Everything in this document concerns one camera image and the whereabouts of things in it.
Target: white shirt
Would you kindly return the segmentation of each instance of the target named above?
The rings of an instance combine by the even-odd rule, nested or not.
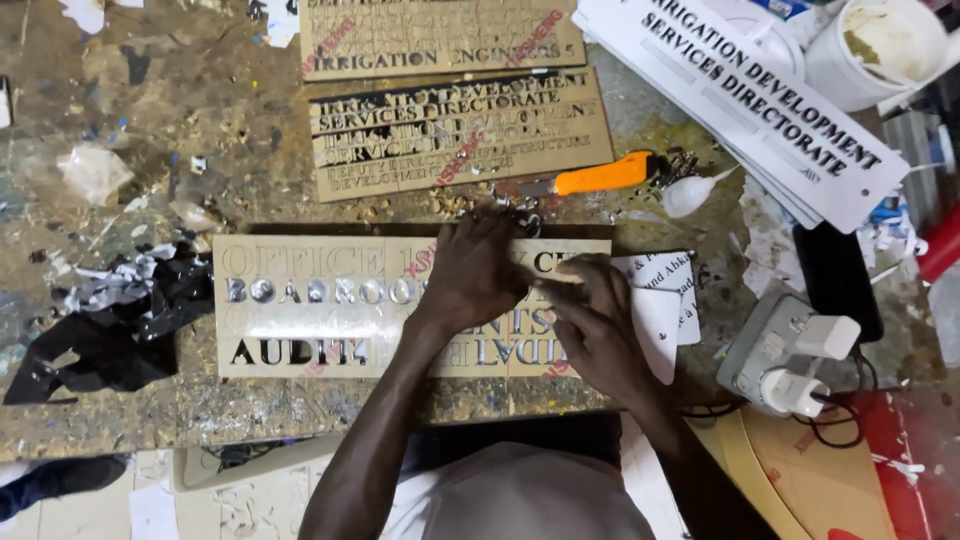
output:
[[[655,540],[609,464],[499,443],[396,487],[390,540]]]

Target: shoe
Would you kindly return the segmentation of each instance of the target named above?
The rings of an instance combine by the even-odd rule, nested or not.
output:
[[[127,464],[112,455],[71,457],[44,463],[36,475],[44,499],[103,489],[123,476]]]

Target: white plastic bottle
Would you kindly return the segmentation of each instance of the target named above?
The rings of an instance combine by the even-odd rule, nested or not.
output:
[[[663,209],[666,214],[670,217],[684,217],[693,213],[693,210],[698,209],[710,196],[713,186],[730,176],[736,167],[710,178],[688,176],[667,187],[663,191]]]

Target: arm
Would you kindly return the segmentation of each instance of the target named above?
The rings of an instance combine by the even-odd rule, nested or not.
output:
[[[563,284],[535,283],[553,304],[554,331],[570,365],[630,411],[657,452],[693,537],[777,538],[700,444],[643,359],[624,276],[593,257],[571,259],[558,270],[579,275],[589,294],[589,305],[584,305],[572,300]]]
[[[512,309],[527,293],[502,219],[444,226],[430,283],[396,353],[310,497],[299,540],[373,540],[390,515],[407,435],[430,366],[450,339]]]

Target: sign board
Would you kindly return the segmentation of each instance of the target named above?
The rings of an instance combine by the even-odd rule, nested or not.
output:
[[[781,186],[781,202],[793,197],[844,233],[909,171],[700,0],[582,0],[574,22],[711,130],[765,186]]]
[[[576,0],[300,2],[307,81],[584,65]]]
[[[591,67],[310,102],[320,201],[613,160]]]
[[[380,377],[428,286],[434,238],[217,235],[217,362],[223,377]],[[610,252],[609,240],[516,240],[537,275]],[[574,376],[532,291],[515,309],[450,342],[434,377]]]

